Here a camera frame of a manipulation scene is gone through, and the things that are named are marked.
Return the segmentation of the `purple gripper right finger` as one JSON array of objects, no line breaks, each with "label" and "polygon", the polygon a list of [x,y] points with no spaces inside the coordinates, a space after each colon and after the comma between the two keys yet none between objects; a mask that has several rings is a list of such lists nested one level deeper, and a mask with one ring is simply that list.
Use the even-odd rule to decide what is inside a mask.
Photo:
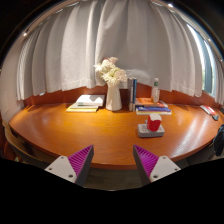
[{"label": "purple gripper right finger", "polygon": [[143,186],[180,170],[167,156],[158,157],[137,145],[133,146],[133,156]]}]

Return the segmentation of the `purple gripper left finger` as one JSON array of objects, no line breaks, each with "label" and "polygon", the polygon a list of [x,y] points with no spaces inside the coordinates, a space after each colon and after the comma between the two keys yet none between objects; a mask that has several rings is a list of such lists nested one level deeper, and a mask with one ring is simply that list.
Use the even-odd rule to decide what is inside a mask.
[{"label": "purple gripper left finger", "polygon": [[59,156],[46,168],[46,171],[78,186],[83,186],[86,182],[93,155],[93,146],[87,146],[70,156]]}]

